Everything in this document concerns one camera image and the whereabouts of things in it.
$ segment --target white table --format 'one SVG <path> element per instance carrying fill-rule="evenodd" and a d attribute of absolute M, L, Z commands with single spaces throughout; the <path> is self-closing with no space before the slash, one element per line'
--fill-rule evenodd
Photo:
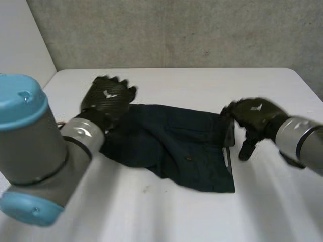
<path fill-rule="evenodd" d="M 137 85 L 135 103 L 219 113 L 232 100 L 264 96 L 290 114 L 323 123 L 323 103 L 285 68 L 63 70 L 45 88 L 56 119 L 75 116 L 91 81 L 103 74 Z M 288 166 L 271 141 L 242 163 L 237 156 L 243 140 L 244 131 L 236 128 L 230 149 L 234 194 L 197 192 L 98 155 L 53 227 L 0 214 L 1 242 L 322 241 L 323 178 Z"/>

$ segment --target gray concrete wall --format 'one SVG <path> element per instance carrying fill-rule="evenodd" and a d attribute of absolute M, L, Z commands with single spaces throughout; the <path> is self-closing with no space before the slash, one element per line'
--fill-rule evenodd
<path fill-rule="evenodd" d="M 323 98 L 322 0 L 27 2 L 58 70 L 288 67 Z"/>

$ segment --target dark green shorts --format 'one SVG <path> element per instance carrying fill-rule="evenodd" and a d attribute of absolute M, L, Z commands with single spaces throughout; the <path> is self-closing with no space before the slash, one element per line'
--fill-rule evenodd
<path fill-rule="evenodd" d="M 131 105 L 101 149 L 130 167 L 204 192 L 234 192 L 222 153 L 227 122 L 218 114 L 162 105 Z"/>

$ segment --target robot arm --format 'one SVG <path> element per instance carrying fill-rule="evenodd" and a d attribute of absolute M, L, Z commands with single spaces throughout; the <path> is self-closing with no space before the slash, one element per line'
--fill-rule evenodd
<path fill-rule="evenodd" d="M 96 78 L 81 113 L 60 132 L 34 79 L 0 76 L 0 171 L 11 183 L 0 199 L 5 214 L 37 226 L 57 220 L 105 134 L 135 98 L 136 88 L 127 84 Z"/>
<path fill-rule="evenodd" d="M 275 142 L 288 164 L 298 168 L 308 167 L 323 175 L 322 124 L 303 117 L 290 117 L 263 98 L 232 102 L 222 110 L 221 115 L 233 118 L 246 128 L 240 160 L 248 160 L 256 144 L 269 138 Z"/>

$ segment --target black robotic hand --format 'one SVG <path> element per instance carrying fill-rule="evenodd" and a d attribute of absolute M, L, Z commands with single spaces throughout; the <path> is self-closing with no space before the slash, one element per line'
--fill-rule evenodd
<path fill-rule="evenodd" d="M 279 125 L 288 119 L 284 111 L 263 98 L 231 102 L 229 106 L 223 108 L 220 115 L 235 119 L 246 129 L 246 140 L 239 153 L 239 159 L 242 161 L 251 157 L 259 141 L 264 138 L 275 141 Z"/>
<path fill-rule="evenodd" d="M 118 77 L 97 77 L 81 103 L 78 117 L 94 119 L 103 130 L 112 129 L 119 118 L 129 110 L 135 99 L 136 87 L 128 88 L 128 81 Z"/>

